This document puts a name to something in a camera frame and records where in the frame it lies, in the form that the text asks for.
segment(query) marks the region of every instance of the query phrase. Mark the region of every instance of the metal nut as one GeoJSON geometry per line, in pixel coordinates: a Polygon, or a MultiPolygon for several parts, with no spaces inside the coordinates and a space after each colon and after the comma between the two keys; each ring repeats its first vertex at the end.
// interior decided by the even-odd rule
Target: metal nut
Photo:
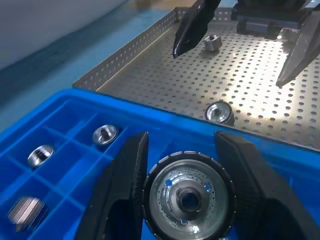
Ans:
{"type": "Polygon", "coordinates": [[[28,156],[28,163],[32,168],[37,168],[44,164],[55,152],[55,148],[51,145],[41,145],[37,147],[28,156]]]}
{"type": "Polygon", "coordinates": [[[94,131],[92,140],[98,146],[106,146],[116,139],[118,132],[113,125],[103,125],[94,131]]]}
{"type": "Polygon", "coordinates": [[[204,39],[205,49],[209,52],[217,51],[222,46],[220,35],[211,34],[204,39]]]}
{"type": "Polygon", "coordinates": [[[47,206],[38,198],[24,196],[9,211],[8,218],[17,232],[33,231],[44,220],[47,211],[47,206]]]}

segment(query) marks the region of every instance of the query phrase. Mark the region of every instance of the blue plastic bin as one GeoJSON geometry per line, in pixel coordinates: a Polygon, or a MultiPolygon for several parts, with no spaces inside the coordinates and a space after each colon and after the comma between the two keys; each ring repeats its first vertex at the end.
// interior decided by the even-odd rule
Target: blue plastic bin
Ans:
{"type": "MultiPolygon", "coordinates": [[[[288,179],[320,225],[318,152],[113,97],[68,89],[46,100],[0,135],[0,239],[73,239],[96,177],[128,136],[149,132],[150,170],[158,160],[178,151],[202,152],[219,161],[213,137],[217,130],[255,143],[262,156],[288,179]],[[101,152],[93,144],[92,134],[104,124],[117,126],[120,133],[101,152]],[[53,144],[56,152],[32,170],[28,155],[44,144],[53,144]],[[48,216],[34,232],[16,232],[8,220],[8,211],[22,196],[39,198],[48,206],[48,216]]],[[[143,226],[141,239],[155,238],[143,226]]],[[[234,230],[228,239],[237,239],[234,230]]]]}

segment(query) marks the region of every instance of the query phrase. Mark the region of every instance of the metal tray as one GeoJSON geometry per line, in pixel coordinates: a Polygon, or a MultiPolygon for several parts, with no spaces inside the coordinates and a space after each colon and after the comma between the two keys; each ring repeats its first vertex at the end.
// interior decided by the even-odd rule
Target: metal tray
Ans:
{"type": "Polygon", "coordinates": [[[279,88],[276,80],[290,51],[282,32],[277,40],[237,34],[231,8],[218,8],[208,34],[221,35],[219,52],[206,52],[201,42],[173,59],[185,11],[171,11],[73,86],[197,119],[223,100],[233,109],[234,128],[320,150],[319,58],[279,88]]]}

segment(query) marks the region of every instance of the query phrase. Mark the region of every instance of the gear teeth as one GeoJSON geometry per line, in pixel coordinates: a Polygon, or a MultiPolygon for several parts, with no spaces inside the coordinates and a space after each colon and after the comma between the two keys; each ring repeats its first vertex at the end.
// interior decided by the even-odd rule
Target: gear teeth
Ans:
{"type": "Polygon", "coordinates": [[[157,240],[162,240],[162,238],[160,238],[157,234],[153,234],[153,236],[154,236],[155,239],[157,239],[157,240]]]}
{"type": "Polygon", "coordinates": [[[177,152],[175,152],[175,153],[172,153],[172,154],[170,154],[170,156],[177,156],[177,155],[180,155],[180,154],[182,154],[182,151],[177,151],[177,152]]]}
{"type": "Polygon", "coordinates": [[[143,188],[145,189],[146,188],[146,186],[147,186],[147,183],[148,183],[148,181],[149,181],[149,176],[146,176],[146,178],[145,178],[145,180],[144,180],[144,184],[143,184],[143,188]]]}
{"type": "Polygon", "coordinates": [[[153,231],[152,227],[150,226],[149,222],[147,220],[145,220],[144,223],[148,227],[149,231],[153,234],[154,231],[153,231]]]}
{"type": "Polygon", "coordinates": [[[141,209],[142,209],[142,216],[143,216],[144,219],[146,219],[147,217],[146,217],[145,206],[142,205],[141,209]]]}
{"type": "Polygon", "coordinates": [[[220,168],[223,169],[222,165],[220,163],[218,163],[216,160],[214,160],[213,158],[211,158],[211,161],[214,162],[215,164],[217,164],[220,168]]]}
{"type": "Polygon", "coordinates": [[[156,169],[157,165],[158,165],[158,164],[155,164],[155,165],[151,168],[151,170],[149,171],[149,174],[152,174],[152,173],[154,172],[154,170],[156,169]]]}
{"type": "Polygon", "coordinates": [[[203,153],[201,153],[201,152],[199,152],[198,153],[201,157],[204,157],[204,158],[206,158],[206,159],[210,159],[210,157],[208,156],[208,155],[205,155],[205,154],[203,154],[203,153]]]}
{"type": "Polygon", "coordinates": [[[185,154],[197,154],[196,151],[184,151],[185,154]]]}
{"type": "Polygon", "coordinates": [[[145,201],[145,190],[142,189],[141,202],[145,201]]]}
{"type": "Polygon", "coordinates": [[[158,161],[158,164],[162,164],[165,160],[167,160],[169,158],[169,156],[165,156],[164,158],[162,158],[160,161],[158,161]]]}

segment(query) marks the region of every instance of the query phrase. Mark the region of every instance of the metal bushing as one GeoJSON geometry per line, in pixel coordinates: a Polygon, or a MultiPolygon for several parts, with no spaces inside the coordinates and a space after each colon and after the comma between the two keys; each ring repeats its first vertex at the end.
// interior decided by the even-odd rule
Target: metal bushing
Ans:
{"type": "Polygon", "coordinates": [[[103,125],[94,131],[92,140],[96,145],[103,147],[112,143],[117,138],[118,133],[119,131],[115,126],[103,125]]]}
{"type": "Polygon", "coordinates": [[[41,145],[30,153],[27,160],[32,168],[38,168],[54,153],[55,148],[52,145],[41,145]]]}
{"type": "Polygon", "coordinates": [[[235,116],[231,106],[224,101],[217,101],[211,104],[205,111],[205,118],[218,124],[233,126],[235,116]]]}
{"type": "Polygon", "coordinates": [[[48,214],[48,207],[38,198],[24,196],[20,198],[8,213],[16,231],[31,232],[44,220],[48,214]]]}
{"type": "Polygon", "coordinates": [[[204,39],[205,49],[209,52],[217,51],[222,46],[220,35],[210,34],[204,39]]]}
{"type": "Polygon", "coordinates": [[[213,158],[180,151],[149,171],[142,191],[145,224],[158,240],[218,240],[231,229],[236,196],[213,158]]]}

